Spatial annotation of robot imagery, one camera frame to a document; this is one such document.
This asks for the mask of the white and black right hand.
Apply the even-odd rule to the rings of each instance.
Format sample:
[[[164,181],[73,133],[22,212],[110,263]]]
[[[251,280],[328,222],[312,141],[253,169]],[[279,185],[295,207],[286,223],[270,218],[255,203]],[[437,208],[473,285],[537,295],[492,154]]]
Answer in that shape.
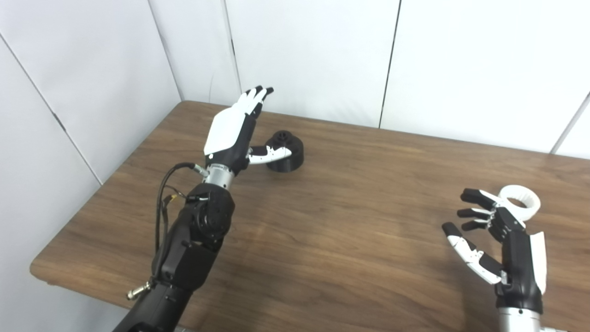
[[[496,307],[542,314],[547,286],[544,232],[530,235],[525,225],[540,209],[539,196],[527,187],[507,185],[497,195],[466,188],[460,198],[477,206],[457,211],[468,219],[460,228],[451,222],[442,225],[449,244],[466,266],[494,286]],[[501,261],[463,236],[475,229],[488,231],[501,244]]]

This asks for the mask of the white and black left hand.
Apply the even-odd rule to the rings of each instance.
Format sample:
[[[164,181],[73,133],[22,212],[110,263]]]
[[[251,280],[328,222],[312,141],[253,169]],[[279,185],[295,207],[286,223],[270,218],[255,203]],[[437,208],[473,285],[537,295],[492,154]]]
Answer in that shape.
[[[268,164],[293,155],[288,147],[251,145],[263,103],[273,92],[274,88],[262,86],[249,89],[213,117],[204,146],[207,177],[212,177],[215,168],[237,176],[251,164]]]

